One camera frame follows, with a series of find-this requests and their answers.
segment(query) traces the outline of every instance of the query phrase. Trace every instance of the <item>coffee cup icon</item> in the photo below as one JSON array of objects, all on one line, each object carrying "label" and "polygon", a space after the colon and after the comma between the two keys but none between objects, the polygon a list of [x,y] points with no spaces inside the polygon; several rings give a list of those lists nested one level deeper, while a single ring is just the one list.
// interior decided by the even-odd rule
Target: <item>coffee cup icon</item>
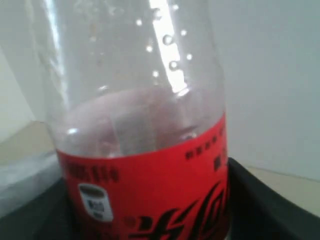
[{"label": "coffee cup icon", "polygon": [[112,222],[114,215],[107,191],[100,186],[81,183],[78,185],[86,212],[100,222]]}]

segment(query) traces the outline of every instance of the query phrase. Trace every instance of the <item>red label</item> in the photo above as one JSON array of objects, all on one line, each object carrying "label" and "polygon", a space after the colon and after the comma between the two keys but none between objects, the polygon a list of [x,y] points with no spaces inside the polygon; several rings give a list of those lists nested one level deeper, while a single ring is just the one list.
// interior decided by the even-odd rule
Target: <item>red label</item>
[{"label": "red label", "polygon": [[222,240],[229,229],[225,117],[156,152],[84,158],[59,152],[90,240]]}]

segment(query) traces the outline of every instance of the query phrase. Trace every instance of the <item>table surface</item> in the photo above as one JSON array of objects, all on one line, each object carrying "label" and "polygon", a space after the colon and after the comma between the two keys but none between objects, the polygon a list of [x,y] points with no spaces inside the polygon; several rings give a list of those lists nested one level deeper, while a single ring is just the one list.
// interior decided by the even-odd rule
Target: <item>table surface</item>
[{"label": "table surface", "polygon": [[[43,122],[32,122],[0,144],[0,167],[53,149],[46,125]],[[320,217],[320,182],[250,166],[245,167],[284,198]]]}]

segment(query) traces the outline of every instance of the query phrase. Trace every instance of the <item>clear plastic bottle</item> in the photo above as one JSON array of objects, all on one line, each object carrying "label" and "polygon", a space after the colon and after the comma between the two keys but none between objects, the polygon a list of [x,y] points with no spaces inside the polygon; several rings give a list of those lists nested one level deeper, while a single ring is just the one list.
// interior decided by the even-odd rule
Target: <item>clear plastic bottle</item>
[{"label": "clear plastic bottle", "polygon": [[[217,224],[228,229],[228,214],[221,220],[218,213],[227,211],[229,191],[224,76],[208,2],[26,0],[26,6],[49,131],[87,237],[196,240]],[[210,187],[197,187],[203,181],[221,190],[209,196]],[[186,194],[175,202],[171,193]],[[208,199],[201,218],[206,196],[215,200]],[[150,202],[159,207],[146,207]]]}]

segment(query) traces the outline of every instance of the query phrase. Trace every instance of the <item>white wall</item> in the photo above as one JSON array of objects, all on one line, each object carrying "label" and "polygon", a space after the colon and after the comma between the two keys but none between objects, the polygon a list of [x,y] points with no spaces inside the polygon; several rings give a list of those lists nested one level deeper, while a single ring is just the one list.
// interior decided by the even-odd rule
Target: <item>white wall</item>
[{"label": "white wall", "polygon": [[[43,120],[24,6],[21,0],[1,2],[0,44]],[[320,180],[320,1],[210,3],[226,76],[230,155],[243,164]]]},{"label": "white wall", "polygon": [[0,143],[35,118],[0,47]]}]

